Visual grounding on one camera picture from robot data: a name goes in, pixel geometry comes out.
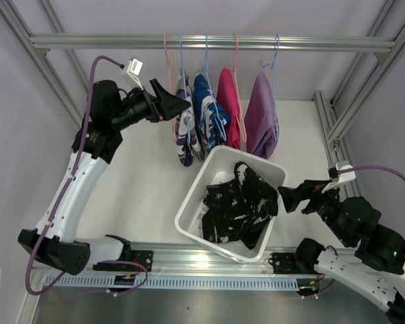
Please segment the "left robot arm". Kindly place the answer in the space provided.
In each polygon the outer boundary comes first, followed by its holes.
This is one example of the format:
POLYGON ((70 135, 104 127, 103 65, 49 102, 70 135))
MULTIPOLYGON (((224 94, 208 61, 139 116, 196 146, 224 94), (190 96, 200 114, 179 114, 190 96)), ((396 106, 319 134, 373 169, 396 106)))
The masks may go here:
POLYGON ((34 229, 23 229, 18 243, 29 253, 29 263, 39 262, 70 275, 86 266, 100 270, 127 269, 132 262, 130 241, 114 235, 78 240, 76 230, 92 191, 123 141, 121 131, 146 119, 169 121, 190 103, 166 91, 153 79, 154 90, 133 88, 120 96, 117 84, 101 80, 92 86, 90 117, 77 132, 72 153, 53 202, 34 229))

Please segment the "purple camouflage trousers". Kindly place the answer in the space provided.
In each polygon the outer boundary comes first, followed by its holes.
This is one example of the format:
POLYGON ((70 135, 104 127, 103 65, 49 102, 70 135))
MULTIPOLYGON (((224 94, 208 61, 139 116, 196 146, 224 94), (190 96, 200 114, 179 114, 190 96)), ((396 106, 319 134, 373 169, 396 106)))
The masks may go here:
POLYGON ((190 103, 187 110, 175 118, 175 150, 180 163, 190 167, 196 157, 200 161, 205 158, 205 152, 196 128, 196 118, 192 100, 192 89, 187 73, 180 73, 175 95, 190 103))

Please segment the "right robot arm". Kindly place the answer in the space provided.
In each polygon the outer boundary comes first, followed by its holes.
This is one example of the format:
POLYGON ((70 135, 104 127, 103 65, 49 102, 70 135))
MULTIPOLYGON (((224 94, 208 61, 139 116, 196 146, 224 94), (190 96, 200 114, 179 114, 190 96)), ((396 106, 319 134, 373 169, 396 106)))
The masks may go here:
POLYGON ((280 186, 278 192, 286 212, 316 213, 322 222, 354 256, 375 271, 372 276, 349 265, 334 251, 311 238, 305 238, 294 253, 294 266, 302 273, 328 275, 378 306, 390 323, 405 323, 405 239, 381 225, 381 214, 362 196, 340 199, 328 183, 306 180, 296 188, 280 186))

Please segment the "black white patterned trousers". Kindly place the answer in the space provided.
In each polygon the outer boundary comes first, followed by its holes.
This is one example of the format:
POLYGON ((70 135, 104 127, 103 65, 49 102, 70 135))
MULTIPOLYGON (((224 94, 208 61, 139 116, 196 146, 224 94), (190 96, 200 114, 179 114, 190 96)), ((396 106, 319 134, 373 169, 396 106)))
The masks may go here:
POLYGON ((241 241, 249 250, 279 211, 277 190, 242 161, 234 165, 232 180, 207 186, 203 203, 208 207, 203 238, 216 244, 241 241))

